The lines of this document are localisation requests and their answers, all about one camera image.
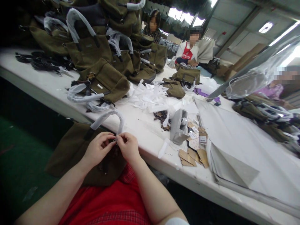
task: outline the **brown paper tag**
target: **brown paper tag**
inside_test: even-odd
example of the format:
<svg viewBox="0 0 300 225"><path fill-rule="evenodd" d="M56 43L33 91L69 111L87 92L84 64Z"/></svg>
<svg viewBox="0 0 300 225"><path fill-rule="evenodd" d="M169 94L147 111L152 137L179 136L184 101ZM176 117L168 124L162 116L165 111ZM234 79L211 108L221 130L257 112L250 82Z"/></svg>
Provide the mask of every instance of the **brown paper tag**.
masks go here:
<svg viewBox="0 0 300 225"><path fill-rule="evenodd" d="M209 167L209 163L208 163L208 160L207 160L207 154L206 154L206 151L204 149L198 149L197 150L197 153L201 159L201 162L203 163L203 166L204 168L208 168Z"/></svg>
<svg viewBox="0 0 300 225"><path fill-rule="evenodd" d="M190 164L188 161L185 161L185 160L182 159L182 158L180 158L180 160L181 160L181 164L182 164L183 166L192 166L192 167L194 167L194 165L193 165L193 164Z"/></svg>
<svg viewBox="0 0 300 225"><path fill-rule="evenodd" d="M188 161L190 164L192 164L193 166L197 166L195 160L190 157L185 151L183 151L182 149L179 150L179 156L180 158L184 159L185 161Z"/></svg>
<svg viewBox="0 0 300 225"><path fill-rule="evenodd" d="M197 152L193 151L192 149L188 148L187 149L187 154L192 157L197 163L199 163L200 165L202 165L202 162L200 161L200 157L197 154Z"/></svg>

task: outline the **metal pole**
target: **metal pole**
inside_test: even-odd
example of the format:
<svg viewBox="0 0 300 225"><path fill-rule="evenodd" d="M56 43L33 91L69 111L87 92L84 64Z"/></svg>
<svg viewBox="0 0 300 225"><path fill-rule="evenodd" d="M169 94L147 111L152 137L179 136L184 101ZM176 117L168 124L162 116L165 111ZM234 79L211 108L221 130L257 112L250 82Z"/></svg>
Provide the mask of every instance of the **metal pole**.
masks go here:
<svg viewBox="0 0 300 225"><path fill-rule="evenodd" d="M274 53L275 51L279 51L283 49L285 46L293 42L294 40L291 40L290 42L285 43L289 39L299 36L300 35L300 26L295 27L290 33L285 35L282 39L280 39L276 44L272 45L271 47L267 48L265 51L260 53L253 61L251 61L248 65L246 65L242 70L237 72L231 79L226 81L224 84L222 84L217 90L215 90L213 93L211 93L207 97L207 102L211 102L214 98L218 97L220 94L222 94L226 88L229 86L229 82L232 79L241 77L242 75L246 74L250 69L257 67L267 61Z"/></svg>

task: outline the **red plaid skirt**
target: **red plaid skirt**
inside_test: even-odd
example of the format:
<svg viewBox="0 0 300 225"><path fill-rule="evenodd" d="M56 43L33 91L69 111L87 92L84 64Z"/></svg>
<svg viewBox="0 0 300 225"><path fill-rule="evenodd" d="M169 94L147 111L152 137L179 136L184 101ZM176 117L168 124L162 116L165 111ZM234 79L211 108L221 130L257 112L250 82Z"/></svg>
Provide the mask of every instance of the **red plaid skirt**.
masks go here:
<svg viewBox="0 0 300 225"><path fill-rule="evenodd" d="M111 186L79 189L59 225L99 223L151 224L128 164Z"/></svg>

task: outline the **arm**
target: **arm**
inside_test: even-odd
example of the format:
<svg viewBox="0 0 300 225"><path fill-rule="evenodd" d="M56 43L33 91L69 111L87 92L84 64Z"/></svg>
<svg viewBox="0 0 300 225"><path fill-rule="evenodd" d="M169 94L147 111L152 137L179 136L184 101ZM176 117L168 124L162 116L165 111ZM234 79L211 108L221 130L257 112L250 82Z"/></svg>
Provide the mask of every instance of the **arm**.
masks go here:
<svg viewBox="0 0 300 225"><path fill-rule="evenodd" d="M151 222L165 224L175 217L187 222L173 197L141 158L136 137L129 133L122 133L117 136L117 141L123 157L135 172L142 200Z"/></svg>
<svg viewBox="0 0 300 225"><path fill-rule="evenodd" d="M40 200L23 213L15 224L58 224L87 173L110 151L112 133L102 132L89 144L82 160L71 168Z"/></svg>

